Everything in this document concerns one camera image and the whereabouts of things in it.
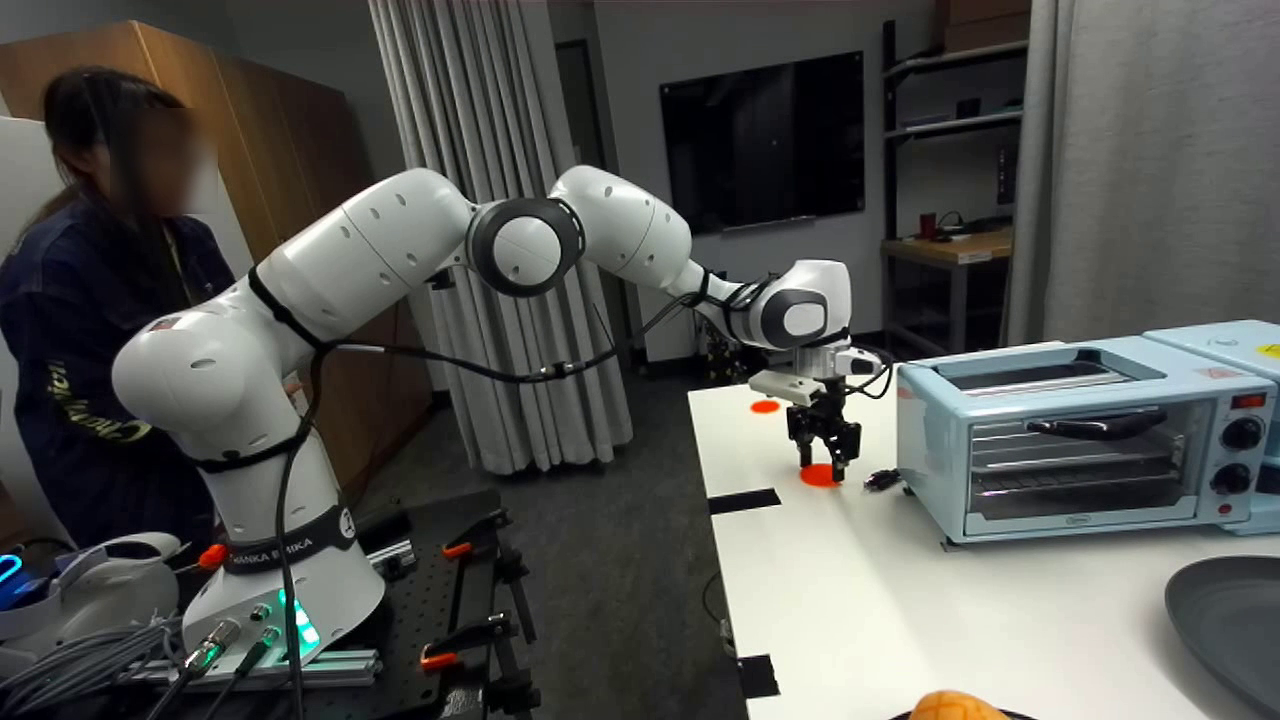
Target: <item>toaster oven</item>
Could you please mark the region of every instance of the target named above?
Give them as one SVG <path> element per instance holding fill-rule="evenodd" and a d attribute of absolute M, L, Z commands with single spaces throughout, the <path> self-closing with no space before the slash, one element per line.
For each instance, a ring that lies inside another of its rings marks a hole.
<path fill-rule="evenodd" d="M 951 545 L 1242 525 L 1270 389 L 1143 336 L 901 365 L 901 475 Z"/>

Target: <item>white table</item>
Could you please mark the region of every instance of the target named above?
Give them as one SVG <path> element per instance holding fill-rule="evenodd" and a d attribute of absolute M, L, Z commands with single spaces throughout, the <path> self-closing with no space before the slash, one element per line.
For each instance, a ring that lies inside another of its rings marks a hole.
<path fill-rule="evenodd" d="M 943 547 L 893 469 L 893 397 L 848 400 L 865 455 L 838 488 L 797 481 L 783 411 L 749 389 L 689 391 L 703 490 L 774 488 L 779 503 L 712 516 L 739 656 L 772 656 L 779 697 L 751 720 L 889 720 L 963 688 L 1034 720 L 1201 720 L 1242 711 L 1181 646 L 1165 585 L 1204 557 L 1280 557 L 1280 540 L 1138 531 Z"/>

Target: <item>television screen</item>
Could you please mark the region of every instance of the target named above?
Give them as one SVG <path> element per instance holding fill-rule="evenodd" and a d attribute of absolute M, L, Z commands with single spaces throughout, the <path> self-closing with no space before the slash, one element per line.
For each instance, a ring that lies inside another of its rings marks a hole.
<path fill-rule="evenodd" d="M 658 86 L 671 203 L 695 236 L 865 208 L 865 55 Z"/>

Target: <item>box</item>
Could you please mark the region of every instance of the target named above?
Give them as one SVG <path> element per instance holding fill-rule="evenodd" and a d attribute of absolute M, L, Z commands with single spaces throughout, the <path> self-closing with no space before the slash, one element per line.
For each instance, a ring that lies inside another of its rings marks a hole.
<path fill-rule="evenodd" d="M 938 0 L 935 43 L 943 50 L 1028 38 L 1033 0 Z"/>

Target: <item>white robotic arm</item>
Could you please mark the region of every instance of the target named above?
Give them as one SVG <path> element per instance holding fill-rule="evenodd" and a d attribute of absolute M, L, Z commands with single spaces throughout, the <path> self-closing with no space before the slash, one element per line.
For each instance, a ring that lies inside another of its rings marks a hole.
<path fill-rule="evenodd" d="M 284 391 L 315 349 L 343 341 L 417 290 L 448 259 L 497 288 L 531 294 L 580 255 L 629 282 L 689 294 L 729 336 L 820 354 L 843 349 L 848 266 L 801 259 L 772 282 L 729 282 L 689 259 L 689 222 L 644 189 L 570 168 L 548 198 L 471 203 L 437 170 L 411 168 L 353 195 L 217 299 L 151 320 L 117 354 L 122 407 L 165 429 L 202 473 L 229 528 L 229 568 L 192 598 L 182 636 L 281 614 L 281 557 L 296 572 L 304 656 L 353 633 L 384 596 L 336 499 L 333 464 Z M 284 534 L 277 490 L 287 475 Z"/>

